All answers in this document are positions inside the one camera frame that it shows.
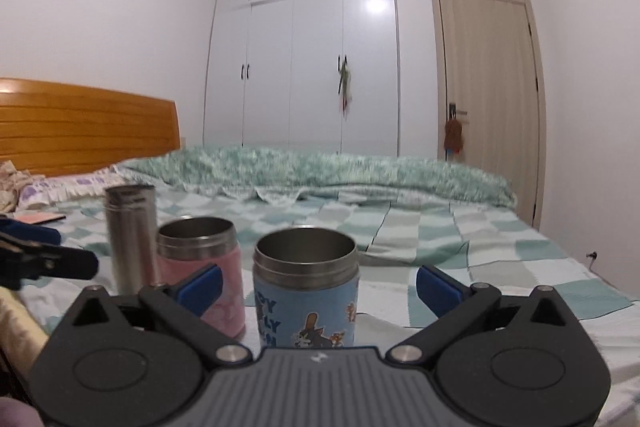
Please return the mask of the blue cartoon steel cup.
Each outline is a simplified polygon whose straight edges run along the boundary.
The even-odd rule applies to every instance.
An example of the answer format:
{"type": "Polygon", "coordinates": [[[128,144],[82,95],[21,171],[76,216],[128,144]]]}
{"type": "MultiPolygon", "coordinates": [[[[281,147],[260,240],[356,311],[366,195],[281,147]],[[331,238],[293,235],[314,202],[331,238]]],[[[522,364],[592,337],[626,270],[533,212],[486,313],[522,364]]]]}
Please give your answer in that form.
{"type": "Polygon", "coordinates": [[[348,235],[304,225],[262,236],[253,256],[260,344],[352,347],[358,285],[357,244],[348,235]]]}

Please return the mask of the pink steel cup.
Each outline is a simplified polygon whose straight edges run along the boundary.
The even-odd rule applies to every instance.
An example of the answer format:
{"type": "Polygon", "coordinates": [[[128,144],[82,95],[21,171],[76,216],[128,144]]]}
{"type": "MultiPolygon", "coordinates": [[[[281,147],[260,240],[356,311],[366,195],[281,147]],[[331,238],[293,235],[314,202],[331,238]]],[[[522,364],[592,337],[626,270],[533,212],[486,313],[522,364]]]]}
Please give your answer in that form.
{"type": "Polygon", "coordinates": [[[217,331],[245,329],[241,249],[233,223],[216,217],[180,218],[156,236],[162,281],[178,286],[178,301],[217,331]]]}

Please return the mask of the flat phone on bed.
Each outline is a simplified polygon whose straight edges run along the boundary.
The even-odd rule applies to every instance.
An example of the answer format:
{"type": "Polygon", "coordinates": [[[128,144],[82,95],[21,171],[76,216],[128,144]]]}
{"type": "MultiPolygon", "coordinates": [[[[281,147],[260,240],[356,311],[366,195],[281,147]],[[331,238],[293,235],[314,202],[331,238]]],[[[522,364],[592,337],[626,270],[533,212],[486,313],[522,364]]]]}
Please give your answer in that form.
{"type": "Polygon", "coordinates": [[[57,212],[14,213],[11,217],[12,221],[23,223],[23,225],[47,225],[65,219],[64,213],[57,212]]]}

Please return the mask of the purple floral pillow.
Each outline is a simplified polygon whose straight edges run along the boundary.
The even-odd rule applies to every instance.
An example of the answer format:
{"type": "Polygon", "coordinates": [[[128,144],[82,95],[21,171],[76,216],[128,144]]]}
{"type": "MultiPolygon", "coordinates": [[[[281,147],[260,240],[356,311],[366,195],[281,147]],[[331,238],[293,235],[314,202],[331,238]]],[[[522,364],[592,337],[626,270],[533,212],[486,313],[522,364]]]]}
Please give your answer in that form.
{"type": "Polygon", "coordinates": [[[127,180],[111,168],[71,176],[51,176],[26,185],[18,198],[16,209],[33,210],[58,202],[99,197],[108,188],[126,183],[127,180]]]}

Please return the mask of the orange wooden headboard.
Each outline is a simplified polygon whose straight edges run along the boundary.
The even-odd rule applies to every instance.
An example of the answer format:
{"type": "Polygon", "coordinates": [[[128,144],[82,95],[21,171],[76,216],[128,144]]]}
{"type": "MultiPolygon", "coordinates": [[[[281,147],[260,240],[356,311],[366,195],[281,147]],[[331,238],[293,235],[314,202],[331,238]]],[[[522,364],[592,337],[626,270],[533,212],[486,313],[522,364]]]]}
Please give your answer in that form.
{"type": "Polygon", "coordinates": [[[51,81],[1,80],[1,159],[67,176],[178,150],[176,104],[51,81]]]}

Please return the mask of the tall silver steel tumbler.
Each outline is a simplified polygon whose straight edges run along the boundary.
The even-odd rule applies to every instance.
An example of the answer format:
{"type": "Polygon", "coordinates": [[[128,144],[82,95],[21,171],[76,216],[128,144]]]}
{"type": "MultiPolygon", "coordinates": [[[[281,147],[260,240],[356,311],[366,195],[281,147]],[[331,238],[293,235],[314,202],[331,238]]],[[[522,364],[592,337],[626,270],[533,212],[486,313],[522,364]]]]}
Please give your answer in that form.
{"type": "Polygon", "coordinates": [[[150,184],[105,191],[107,236],[119,295],[137,294],[160,280],[156,262],[156,194],[150,184]]]}

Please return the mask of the checkered green bed sheet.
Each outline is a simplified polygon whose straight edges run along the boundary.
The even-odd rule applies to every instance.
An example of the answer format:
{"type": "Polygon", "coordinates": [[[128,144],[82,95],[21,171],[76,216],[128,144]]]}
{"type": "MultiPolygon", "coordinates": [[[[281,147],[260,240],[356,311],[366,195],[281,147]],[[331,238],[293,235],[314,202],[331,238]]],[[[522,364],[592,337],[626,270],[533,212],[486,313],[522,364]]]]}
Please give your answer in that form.
{"type": "Polygon", "coordinates": [[[437,265],[465,284],[489,283],[506,295],[527,295],[538,285],[550,285],[582,321],[610,369],[612,388],[600,424],[638,424],[638,300],[567,257],[510,210],[444,200],[405,209],[317,197],[270,205],[166,188],[156,193],[156,209],[164,223],[201,216],[233,222],[244,268],[253,263],[258,239],[294,225],[333,229],[355,239],[361,255],[360,343],[379,343],[384,333],[411,333],[433,321],[416,295],[421,265],[437,265]]]}

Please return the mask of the green floral duvet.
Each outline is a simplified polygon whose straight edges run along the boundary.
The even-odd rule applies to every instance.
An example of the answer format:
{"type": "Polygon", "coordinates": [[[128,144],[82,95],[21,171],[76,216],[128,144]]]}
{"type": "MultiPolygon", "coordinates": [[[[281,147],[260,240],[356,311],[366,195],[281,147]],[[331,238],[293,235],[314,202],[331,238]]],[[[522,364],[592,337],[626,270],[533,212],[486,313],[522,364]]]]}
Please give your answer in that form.
{"type": "Polygon", "coordinates": [[[267,147],[188,146],[114,166],[129,180],[239,200],[284,205],[307,197],[420,208],[435,200],[515,209],[502,176],[419,157],[299,152],[267,147]]]}

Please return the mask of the light wooden door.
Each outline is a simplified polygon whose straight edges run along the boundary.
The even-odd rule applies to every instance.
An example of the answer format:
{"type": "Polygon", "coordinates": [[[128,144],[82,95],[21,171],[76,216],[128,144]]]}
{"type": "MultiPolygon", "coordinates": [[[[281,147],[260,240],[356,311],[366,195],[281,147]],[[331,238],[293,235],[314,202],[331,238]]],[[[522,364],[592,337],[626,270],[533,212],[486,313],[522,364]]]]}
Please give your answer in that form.
{"type": "Polygon", "coordinates": [[[540,225],[547,159],[544,69],[529,0],[432,0],[438,87],[438,139],[448,104],[459,116],[463,150],[440,159],[506,178],[521,220],[540,225]]]}

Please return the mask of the green hanging wardrobe ornament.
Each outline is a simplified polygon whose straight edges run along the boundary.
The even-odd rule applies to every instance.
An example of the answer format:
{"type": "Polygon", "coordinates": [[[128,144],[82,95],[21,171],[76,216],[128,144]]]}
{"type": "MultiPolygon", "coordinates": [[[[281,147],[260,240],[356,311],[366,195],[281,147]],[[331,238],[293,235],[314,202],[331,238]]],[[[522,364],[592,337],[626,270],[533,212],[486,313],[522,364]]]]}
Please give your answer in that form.
{"type": "Polygon", "coordinates": [[[346,114],[350,100],[352,99],[352,96],[350,95],[350,80],[352,79],[352,73],[348,66],[347,56],[343,57],[340,67],[338,68],[338,73],[340,74],[340,79],[338,80],[337,94],[340,97],[341,111],[346,114]]]}

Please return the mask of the white built-in wardrobe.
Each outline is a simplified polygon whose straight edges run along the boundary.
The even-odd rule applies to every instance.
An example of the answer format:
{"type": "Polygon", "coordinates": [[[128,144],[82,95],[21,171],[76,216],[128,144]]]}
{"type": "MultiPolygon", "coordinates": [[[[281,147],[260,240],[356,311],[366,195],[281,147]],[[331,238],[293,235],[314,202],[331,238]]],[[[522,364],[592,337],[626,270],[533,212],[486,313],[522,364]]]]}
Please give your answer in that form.
{"type": "Polygon", "coordinates": [[[396,155],[395,0],[217,0],[203,140],[396,155]],[[337,94],[344,56],[352,73],[346,114],[337,94]]]}

